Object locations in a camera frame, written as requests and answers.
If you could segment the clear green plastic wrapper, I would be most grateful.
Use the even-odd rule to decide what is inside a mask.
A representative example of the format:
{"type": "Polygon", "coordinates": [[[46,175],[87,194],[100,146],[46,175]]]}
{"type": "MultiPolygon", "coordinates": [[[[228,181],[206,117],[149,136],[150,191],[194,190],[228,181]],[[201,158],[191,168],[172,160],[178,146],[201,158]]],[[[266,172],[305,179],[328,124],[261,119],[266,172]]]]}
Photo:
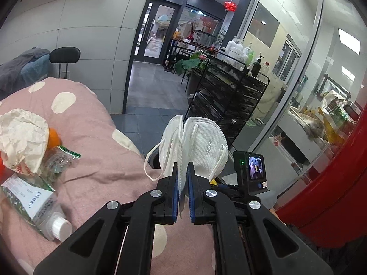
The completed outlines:
{"type": "Polygon", "coordinates": [[[46,182],[55,182],[68,168],[78,164],[81,155],[62,145],[57,145],[47,151],[41,166],[40,177],[46,182]]]}

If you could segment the grey blanket massage bed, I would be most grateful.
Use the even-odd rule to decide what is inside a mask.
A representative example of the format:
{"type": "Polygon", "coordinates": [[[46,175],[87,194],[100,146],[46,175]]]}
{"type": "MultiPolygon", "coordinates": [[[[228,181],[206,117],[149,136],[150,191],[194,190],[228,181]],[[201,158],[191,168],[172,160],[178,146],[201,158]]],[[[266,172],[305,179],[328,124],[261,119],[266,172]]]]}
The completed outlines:
{"type": "Polygon", "coordinates": [[[1,100],[47,77],[50,51],[31,48],[1,65],[1,100]]]}

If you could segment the white N95 face mask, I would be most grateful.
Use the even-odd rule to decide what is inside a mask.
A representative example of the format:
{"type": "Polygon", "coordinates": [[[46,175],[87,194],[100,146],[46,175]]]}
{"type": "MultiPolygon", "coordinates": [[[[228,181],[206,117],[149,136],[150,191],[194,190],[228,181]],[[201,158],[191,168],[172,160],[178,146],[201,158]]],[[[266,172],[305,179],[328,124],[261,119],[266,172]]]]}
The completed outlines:
{"type": "Polygon", "coordinates": [[[159,222],[173,224],[178,210],[189,198],[190,218],[201,224],[205,216],[204,199],[217,193],[210,182],[228,161],[228,144],[221,128],[209,118],[176,115],[168,122],[161,141],[144,160],[144,172],[153,182],[168,177],[169,188],[163,192],[168,210],[159,222]]]}

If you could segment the red hanging lantern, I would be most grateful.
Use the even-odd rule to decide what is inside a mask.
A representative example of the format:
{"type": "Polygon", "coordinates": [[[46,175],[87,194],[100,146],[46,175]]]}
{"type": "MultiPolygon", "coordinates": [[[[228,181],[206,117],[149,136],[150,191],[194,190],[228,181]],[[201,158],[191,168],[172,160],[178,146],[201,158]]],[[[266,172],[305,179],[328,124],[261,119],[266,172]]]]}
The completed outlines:
{"type": "Polygon", "coordinates": [[[225,11],[227,12],[235,12],[237,8],[237,4],[232,1],[224,2],[225,11]]]}

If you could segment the crumpled brown paper bag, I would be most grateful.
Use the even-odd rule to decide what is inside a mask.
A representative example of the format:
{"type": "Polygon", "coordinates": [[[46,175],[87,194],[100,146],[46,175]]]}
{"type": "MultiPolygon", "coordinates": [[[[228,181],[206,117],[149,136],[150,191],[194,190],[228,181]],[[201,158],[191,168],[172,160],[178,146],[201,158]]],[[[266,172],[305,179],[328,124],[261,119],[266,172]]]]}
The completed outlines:
{"type": "Polygon", "coordinates": [[[1,115],[1,158],[8,169],[38,174],[48,141],[49,125],[43,117],[23,109],[1,115]]]}

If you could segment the white green milk carton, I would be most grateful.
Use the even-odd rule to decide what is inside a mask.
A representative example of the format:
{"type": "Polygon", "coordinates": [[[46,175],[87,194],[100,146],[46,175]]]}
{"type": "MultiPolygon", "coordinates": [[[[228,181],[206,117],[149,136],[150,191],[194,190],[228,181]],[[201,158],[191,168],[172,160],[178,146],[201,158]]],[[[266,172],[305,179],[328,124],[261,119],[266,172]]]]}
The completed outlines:
{"type": "Polygon", "coordinates": [[[13,209],[49,241],[65,241],[72,234],[53,187],[39,176],[14,173],[1,184],[13,209]]]}

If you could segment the black round stool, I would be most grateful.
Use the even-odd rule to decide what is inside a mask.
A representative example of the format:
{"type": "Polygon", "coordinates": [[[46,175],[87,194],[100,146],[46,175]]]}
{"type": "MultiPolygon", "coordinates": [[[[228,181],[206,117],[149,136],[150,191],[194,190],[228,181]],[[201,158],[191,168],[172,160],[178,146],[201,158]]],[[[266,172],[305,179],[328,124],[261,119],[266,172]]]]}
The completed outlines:
{"type": "Polygon", "coordinates": [[[53,64],[58,64],[58,78],[61,78],[61,64],[65,63],[65,76],[68,75],[68,64],[77,63],[80,59],[81,51],[77,47],[60,47],[50,53],[49,60],[53,64]]]}

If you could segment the orange peel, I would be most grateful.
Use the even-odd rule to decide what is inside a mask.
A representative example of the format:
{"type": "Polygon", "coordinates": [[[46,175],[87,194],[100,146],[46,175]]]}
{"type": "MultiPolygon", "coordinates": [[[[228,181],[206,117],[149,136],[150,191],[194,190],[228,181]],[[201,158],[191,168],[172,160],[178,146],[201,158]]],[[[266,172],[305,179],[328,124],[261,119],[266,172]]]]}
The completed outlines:
{"type": "Polygon", "coordinates": [[[49,128],[49,140],[47,144],[47,150],[51,150],[52,148],[55,148],[56,146],[59,146],[61,144],[61,138],[59,137],[57,131],[53,128],[49,128]]]}

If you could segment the green potted plant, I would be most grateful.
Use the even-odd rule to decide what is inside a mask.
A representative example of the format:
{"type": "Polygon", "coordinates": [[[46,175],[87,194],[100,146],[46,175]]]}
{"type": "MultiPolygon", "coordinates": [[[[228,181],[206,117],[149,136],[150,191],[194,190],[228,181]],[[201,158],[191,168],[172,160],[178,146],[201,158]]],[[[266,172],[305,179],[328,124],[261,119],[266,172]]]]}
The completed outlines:
{"type": "Polygon", "coordinates": [[[184,72],[190,72],[194,68],[198,68],[200,71],[203,71],[206,66],[207,58],[208,57],[204,53],[195,52],[188,59],[179,60],[174,65],[174,70],[178,75],[181,75],[184,72]]]}

